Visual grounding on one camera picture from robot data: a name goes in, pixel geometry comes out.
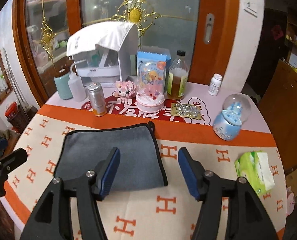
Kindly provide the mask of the grey microfibre towel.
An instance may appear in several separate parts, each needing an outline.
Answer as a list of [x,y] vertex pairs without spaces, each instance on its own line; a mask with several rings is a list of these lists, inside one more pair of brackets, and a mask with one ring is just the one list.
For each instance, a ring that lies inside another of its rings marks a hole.
[[105,160],[112,148],[120,151],[120,165],[113,191],[139,191],[168,185],[154,135],[153,122],[132,126],[76,130],[63,141],[54,175],[63,180],[78,178]]

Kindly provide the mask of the pink pig toy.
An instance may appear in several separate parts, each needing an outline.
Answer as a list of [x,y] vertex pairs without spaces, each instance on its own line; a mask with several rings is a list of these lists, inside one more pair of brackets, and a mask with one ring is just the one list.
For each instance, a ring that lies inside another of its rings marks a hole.
[[295,196],[293,192],[287,193],[287,216],[291,215],[295,208]]

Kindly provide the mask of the red lidded bucket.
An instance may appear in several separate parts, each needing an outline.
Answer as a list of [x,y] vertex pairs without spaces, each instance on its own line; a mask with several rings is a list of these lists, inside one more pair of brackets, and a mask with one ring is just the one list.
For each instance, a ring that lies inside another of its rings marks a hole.
[[12,119],[15,117],[15,115],[18,112],[18,104],[17,102],[12,102],[6,109],[4,115],[8,118],[8,119]]

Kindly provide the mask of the orange patterned tablecloth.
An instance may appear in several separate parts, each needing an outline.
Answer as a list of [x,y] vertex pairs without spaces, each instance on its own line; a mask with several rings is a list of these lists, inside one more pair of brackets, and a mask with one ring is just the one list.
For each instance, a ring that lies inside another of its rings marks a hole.
[[25,128],[18,148],[27,161],[10,173],[5,200],[13,218],[26,224],[38,199],[54,177],[84,175],[112,147],[121,162],[108,197],[99,203],[109,239],[191,239],[200,203],[185,185],[179,150],[225,179],[236,179],[235,161],[247,152],[265,152],[274,187],[261,197],[281,239],[286,225],[287,193],[283,165],[273,136],[243,130],[232,141],[200,124],[106,114],[44,105]]

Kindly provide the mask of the blue castle snow globe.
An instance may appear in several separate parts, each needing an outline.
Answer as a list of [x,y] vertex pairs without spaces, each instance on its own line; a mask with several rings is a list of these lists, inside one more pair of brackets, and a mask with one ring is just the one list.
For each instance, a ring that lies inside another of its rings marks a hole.
[[251,104],[246,95],[231,94],[223,102],[222,110],[213,121],[213,131],[225,141],[235,139],[242,125],[251,115]]

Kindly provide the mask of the white squeeze bottle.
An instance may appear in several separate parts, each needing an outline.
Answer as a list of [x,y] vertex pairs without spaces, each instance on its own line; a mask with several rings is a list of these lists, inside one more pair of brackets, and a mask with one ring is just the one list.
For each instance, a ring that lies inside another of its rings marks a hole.
[[74,100],[76,102],[82,102],[87,97],[87,94],[86,94],[84,85],[82,83],[81,77],[78,76],[76,72],[74,72],[73,70],[74,67],[75,67],[75,64],[73,63],[70,66],[68,85]]

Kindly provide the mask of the wooden shelf cabinet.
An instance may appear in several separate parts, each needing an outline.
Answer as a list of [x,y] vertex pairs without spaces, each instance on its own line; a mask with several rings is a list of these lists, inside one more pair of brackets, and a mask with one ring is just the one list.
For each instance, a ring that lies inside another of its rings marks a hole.
[[259,109],[273,134],[285,171],[297,167],[297,72],[285,63],[287,13],[266,8],[257,48]]

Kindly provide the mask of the foil pill blister pack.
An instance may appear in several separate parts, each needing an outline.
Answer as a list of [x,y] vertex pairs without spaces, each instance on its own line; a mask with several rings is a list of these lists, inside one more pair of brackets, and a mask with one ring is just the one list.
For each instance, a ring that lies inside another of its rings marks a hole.
[[182,118],[191,118],[201,120],[202,116],[200,113],[200,107],[189,105],[186,103],[172,103],[171,104],[171,115],[179,116]]

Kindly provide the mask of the white pill bottle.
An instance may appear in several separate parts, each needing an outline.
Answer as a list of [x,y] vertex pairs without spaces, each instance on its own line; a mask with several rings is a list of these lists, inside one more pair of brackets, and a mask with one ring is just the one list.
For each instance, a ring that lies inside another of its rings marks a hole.
[[212,96],[216,96],[219,92],[219,89],[222,84],[223,77],[220,74],[215,73],[213,77],[211,78],[208,93]]

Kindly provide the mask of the pink block pig figure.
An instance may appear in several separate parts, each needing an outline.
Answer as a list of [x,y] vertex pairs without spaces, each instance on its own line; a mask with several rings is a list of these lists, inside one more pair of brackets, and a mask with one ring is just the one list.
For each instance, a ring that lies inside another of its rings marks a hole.
[[136,94],[137,86],[133,81],[117,81],[116,89],[122,99],[131,99]]

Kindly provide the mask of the white covered appliance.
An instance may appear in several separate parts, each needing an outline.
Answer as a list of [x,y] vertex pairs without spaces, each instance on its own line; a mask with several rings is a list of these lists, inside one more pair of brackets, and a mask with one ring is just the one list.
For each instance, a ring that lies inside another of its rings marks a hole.
[[114,87],[131,76],[131,56],[138,51],[134,23],[106,21],[86,26],[67,43],[66,56],[73,60],[83,84],[99,82]]

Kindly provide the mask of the amber liquid glass bottle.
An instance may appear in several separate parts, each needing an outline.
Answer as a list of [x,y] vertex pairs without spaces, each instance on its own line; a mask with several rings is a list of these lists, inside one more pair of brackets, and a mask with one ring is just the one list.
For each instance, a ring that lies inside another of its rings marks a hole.
[[185,51],[178,50],[177,57],[168,70],[167,94],[173,100],[181,100],[185,94],[189,76],[189,66],[185,61],[185,55]]

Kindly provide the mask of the pink base glass dome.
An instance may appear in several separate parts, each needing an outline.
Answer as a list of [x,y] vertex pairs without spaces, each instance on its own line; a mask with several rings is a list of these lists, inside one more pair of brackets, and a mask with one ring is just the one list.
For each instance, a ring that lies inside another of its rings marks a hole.
[[161,111],[164,107],[164,93],[161,88],[159,90],[152,86],[139,88],[137,84],[136,101],[138,109],[147,114]]

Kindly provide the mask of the blue printed carton box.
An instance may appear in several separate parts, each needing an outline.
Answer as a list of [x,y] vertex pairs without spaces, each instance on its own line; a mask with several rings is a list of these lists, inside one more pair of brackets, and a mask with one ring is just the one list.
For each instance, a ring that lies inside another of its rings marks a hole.
[[148,51],[137,52],[138,87],[152,86],[165,91],[167,72],[170,68],[169,53],[160,54]]

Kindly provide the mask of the orange framed glass door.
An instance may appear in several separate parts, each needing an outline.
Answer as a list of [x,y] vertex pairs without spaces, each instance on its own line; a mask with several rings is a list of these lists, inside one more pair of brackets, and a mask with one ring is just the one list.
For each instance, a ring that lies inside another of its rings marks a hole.
[[83,30],[86,40],[111,41],[131,29],[124,45],[186,52],[189,82],[207,85],[227,70],[240,0],[13,0],[15,47],[39,106],[56,91],[54,77],[69,68],[66,45]]

